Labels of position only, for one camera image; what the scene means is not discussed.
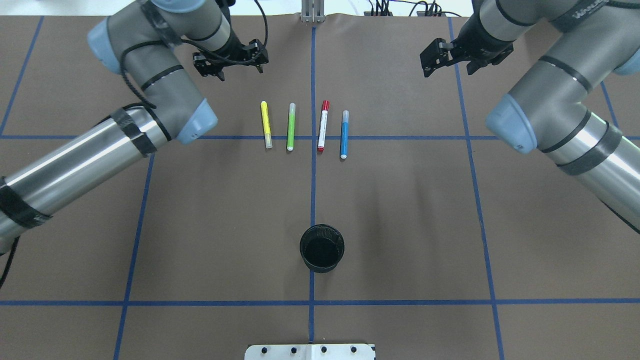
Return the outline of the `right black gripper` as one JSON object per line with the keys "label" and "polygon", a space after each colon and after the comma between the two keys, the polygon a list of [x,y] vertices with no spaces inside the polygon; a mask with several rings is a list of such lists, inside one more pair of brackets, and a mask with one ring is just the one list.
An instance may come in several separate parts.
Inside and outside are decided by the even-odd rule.
{"label": "right black gripper", "polygon": [[467,20],[451,43],[435,38],[420,55],[423,77],[440,68],[467,61],[466,71],[473,75],[486,66],[497,66],[514,52],[512,41],[493,37],[479,20]]}

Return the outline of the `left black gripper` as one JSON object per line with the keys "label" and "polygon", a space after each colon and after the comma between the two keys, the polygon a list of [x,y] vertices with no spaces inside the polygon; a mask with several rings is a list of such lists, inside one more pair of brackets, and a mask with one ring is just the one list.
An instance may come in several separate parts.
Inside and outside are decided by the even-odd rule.
{"label": "left black gripper", "polygon": [[203,41],[192,41],[198,52],[192,53],[194,68],[201,76],[214,76],[224,82],[224,68],[241,65],[254,67],[259,74],[264,73],[263,65],[269,63],[266,45],[260,39],[252,39],[243,44],[237,38],[231,38],[222,48],[211,50]]}

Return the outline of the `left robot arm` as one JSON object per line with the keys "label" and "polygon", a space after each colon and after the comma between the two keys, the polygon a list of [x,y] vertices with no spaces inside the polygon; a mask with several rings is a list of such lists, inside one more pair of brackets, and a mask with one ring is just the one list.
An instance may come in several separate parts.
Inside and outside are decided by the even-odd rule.
{"label": "left robot arm", "polygon": [[233,0],[135,0],[87,35],[106,69],[137,102],[112,111],[88,132],[1,178],[1,253],[131,164],[170,141],[186,145],[218,123],[210,103],[175,55],[182,44],[199,75],[224,80],[224,68],[269,62],[266,41],[242,43],[231,25]]}

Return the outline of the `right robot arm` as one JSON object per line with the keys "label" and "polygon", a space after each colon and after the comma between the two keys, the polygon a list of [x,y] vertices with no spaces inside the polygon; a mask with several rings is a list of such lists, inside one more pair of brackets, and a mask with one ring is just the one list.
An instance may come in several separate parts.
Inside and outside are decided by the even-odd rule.
{"label": "right robot arm", "polygon": [[637,0],[476,0],[452,41],[420,55],[425,77],[466,62],[500,64],[514,42],[547,21],[560,37],[486,117],[486,127],[521,154],[539,150],[576,178],[632,230],[639,230],[639,148],[583,104],[610,74],[639,72]]}

